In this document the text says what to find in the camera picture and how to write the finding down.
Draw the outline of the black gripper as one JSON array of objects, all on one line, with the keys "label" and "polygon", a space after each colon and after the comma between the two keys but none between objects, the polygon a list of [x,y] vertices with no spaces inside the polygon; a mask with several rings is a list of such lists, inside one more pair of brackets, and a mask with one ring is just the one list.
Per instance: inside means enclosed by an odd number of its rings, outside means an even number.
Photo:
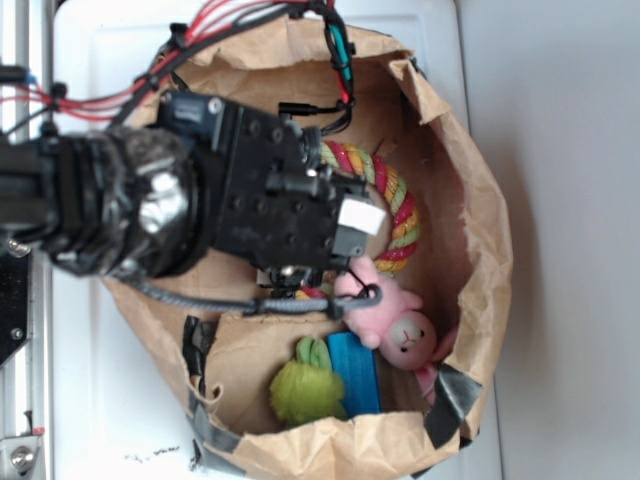
[{"label": "black gripper", "polygon": [[201,175],[206,243],[259,268],[270,299],[333,298],[348,269],[330,269],[362,256],[384,223],[363,178],[331,182],[317,127],[193,92],[171,95],[158,125],[183,140]]}]

